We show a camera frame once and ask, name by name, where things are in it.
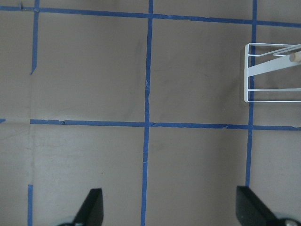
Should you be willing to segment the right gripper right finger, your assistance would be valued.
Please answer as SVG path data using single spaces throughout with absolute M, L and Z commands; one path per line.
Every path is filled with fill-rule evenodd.
M 284 226 L 271 210 L 247 186 L 236 188 L 236 217 L 241 226 Z

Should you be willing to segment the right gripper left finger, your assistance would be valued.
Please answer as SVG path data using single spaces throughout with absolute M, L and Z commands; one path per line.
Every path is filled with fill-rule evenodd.
M 103 217 L 102 189 L 94 188 L 89 191 L 72 224 L 74 226 L 101 226 Z

